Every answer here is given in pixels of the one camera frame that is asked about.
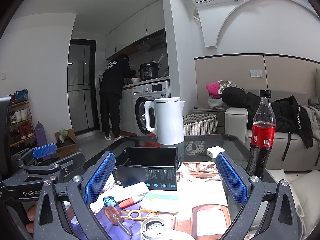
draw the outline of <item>cola bottle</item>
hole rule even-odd
[[[271,91],[260,90],[260,105],[253,118],[250,157],[245,171],[260,179],[266,169],[276,130],[276,117],[271,107]]]

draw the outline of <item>product box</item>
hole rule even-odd
[[[61,143],[61,140],[59,138],[60,133],[59,132],[54,133],[54,136],[56,137],[56,140],[57,140],[56,155],[60,159],[63,159],[67,156],[70,156],[74,153],[79,152],[79,148],[76,144],[75,131],[73,129],[69,129],[66,131],[68,132],[68,136],[65,138],[63,143]]]
[[[144,182],[149,189],[177,190],[177,148],[126,148],[116,158],[112,172],[117,185]]]

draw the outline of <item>white kettle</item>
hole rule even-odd
[[[179,97],[159,98],[144,103],[147,130],[157,136],[158,143],[172,145],[183,142],[183,106],[184,101],[181,101]],[[150,125],[150,108],[155,111],[156,125],[154,128]]]

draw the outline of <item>upper cabinet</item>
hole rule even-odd
[[[162,0],[149,5],[146,8],[147,35],[164,29],[164,13]]]
[[[106,59],[113,58],[114,54],[120,54],[120,50],[133,42],[164,28],[164,13],[162,0],[138,11],[131,16],[106,38]]]

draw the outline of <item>black jacket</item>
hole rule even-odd
[[[100,86],[100,93],[111,93],[121,96],[124,78],[132,78],[136,74],[131,70],[126,59],[116,57],[106,67]]]
[[[260,105],[260,97],[254,93],[247,94],[240,88],[227,87],[221,94],[222,101],[231,107],[246,108],[248,111],[248,126],[252,129],[252,122]],[[311,122],[307,111],[298,104],[294,96],[283,98],[271,103],[276,116],[276,132],[298,134],[306,148],[313,145]]]

